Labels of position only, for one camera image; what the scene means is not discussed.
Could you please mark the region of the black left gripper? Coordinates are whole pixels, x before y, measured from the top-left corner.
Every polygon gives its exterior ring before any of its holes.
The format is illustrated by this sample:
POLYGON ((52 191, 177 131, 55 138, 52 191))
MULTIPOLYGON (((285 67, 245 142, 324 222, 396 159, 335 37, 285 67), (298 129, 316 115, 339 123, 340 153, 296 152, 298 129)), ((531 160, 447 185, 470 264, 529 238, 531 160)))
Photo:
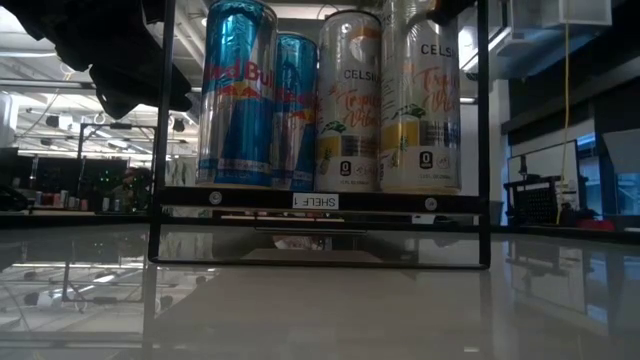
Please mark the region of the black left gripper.
POLYGON ((121 119, 138 105, 158 107, 164 62, 161 59, 125 59, 95 62, 89 75, 103 110, 121 119))

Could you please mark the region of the blue silver Red Bull can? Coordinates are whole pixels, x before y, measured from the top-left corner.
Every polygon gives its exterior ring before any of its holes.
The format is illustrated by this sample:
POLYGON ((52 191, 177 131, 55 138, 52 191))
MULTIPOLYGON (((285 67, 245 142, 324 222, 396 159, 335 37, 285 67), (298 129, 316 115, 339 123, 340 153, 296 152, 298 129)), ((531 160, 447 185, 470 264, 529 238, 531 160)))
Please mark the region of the blue silver Red Bull can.
POLYGON ((314 41, 294 32, 277 35, 272 186, 313 189, 318 53, 314 41))
POLYGON ((206 26, 196 183, 268 188, 277 16, 260 0, 215 0, 206 26))

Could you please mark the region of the black can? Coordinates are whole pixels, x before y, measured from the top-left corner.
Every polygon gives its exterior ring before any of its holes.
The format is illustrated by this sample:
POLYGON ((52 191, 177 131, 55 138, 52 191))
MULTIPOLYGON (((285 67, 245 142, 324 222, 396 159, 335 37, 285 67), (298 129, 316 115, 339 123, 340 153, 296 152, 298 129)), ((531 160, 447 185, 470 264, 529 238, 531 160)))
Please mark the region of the black can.
POLYGON ((363 10, 329 15, 321 28, 315 189, 378 188, 381 117, 380 20, 363 10))

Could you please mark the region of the person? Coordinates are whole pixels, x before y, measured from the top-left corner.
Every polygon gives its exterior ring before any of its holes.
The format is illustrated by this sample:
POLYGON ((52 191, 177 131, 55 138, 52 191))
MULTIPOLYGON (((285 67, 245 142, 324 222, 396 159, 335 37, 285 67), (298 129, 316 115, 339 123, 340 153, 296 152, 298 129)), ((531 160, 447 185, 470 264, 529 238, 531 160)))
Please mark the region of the person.
POLYGON ((121 185, 121 201, 126 212, 146 211, 150 201, 151 171, 130 167, 121 185))

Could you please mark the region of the dark shelving unit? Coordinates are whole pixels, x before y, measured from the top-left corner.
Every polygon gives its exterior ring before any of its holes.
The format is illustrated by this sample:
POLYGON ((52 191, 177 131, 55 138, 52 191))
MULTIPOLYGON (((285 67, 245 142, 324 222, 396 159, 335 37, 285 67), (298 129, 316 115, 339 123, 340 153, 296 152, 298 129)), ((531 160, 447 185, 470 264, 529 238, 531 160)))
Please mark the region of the dark shelving unit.
POLYGON ((22 156, 0 148, 0 211, 62 210, 120 214, 125 171, 122 159, 22 156))

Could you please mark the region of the wooden tray board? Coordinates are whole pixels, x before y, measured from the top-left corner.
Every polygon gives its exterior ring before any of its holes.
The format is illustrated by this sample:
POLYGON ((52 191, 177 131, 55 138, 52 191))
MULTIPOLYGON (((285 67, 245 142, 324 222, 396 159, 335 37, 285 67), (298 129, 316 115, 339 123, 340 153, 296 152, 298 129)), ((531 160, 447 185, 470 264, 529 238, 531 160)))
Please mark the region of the wooden tray board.
MULTIPOLYGON (((484 0, 476 0, 479 10, 484 10, 484 0)), ((315 41, 318 53, 316 82, 319 69, 320 40, 315 41)), ((395 214, 456 214, 464 213, 485 218, 488 213, 488 191, 481 188, 477 196, 435 193, 387 193, 380 188, 378 151, 378 188, 372 192, 320 192, 315 189, 315 169, 311 191, 279 190, 268 188, 240 188, 201 186, 166 187, 157 191, 161 205, 181 207, 211 207, 231 211, 265 211, 280 213, 395 213, 395 214)))

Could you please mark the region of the black crate cart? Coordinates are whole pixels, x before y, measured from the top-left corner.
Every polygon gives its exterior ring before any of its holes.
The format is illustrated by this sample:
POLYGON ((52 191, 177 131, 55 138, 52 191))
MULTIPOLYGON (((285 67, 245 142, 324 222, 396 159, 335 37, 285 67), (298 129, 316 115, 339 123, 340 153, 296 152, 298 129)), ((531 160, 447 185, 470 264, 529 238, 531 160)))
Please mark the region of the black crate cart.
POLYGON ((508 225, 555 224, 558 216, 556 185, 560 180, 560 176, 537 176, 504 184, 508 225))

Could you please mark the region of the black equipment stand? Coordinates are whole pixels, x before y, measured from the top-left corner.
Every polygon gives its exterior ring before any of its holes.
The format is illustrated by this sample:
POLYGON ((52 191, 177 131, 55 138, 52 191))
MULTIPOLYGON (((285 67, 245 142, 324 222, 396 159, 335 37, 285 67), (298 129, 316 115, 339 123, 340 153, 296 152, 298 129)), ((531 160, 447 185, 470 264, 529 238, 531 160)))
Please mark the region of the black equipment stand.
POLYGON ((579 174, 578 180, 575 182, 576 191, 561 201, 557 222, 565 227, 586 228, 585 222, 594 220, 598 215, 596 211, 587 205, 587 187, 588 178, 579 174))

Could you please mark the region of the red object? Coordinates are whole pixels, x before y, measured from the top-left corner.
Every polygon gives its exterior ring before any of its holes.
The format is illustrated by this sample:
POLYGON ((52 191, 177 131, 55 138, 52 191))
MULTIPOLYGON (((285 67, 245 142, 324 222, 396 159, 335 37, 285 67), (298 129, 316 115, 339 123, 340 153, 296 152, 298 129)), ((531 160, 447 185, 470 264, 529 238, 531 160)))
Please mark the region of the red object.
POLYGON ((610 220, 598 220, 598 219, 581 219, 578 221, 578 227, 581 229, 593 230, 593 231, 605 231, 615 232, 616 228, 613 222, 610 220))

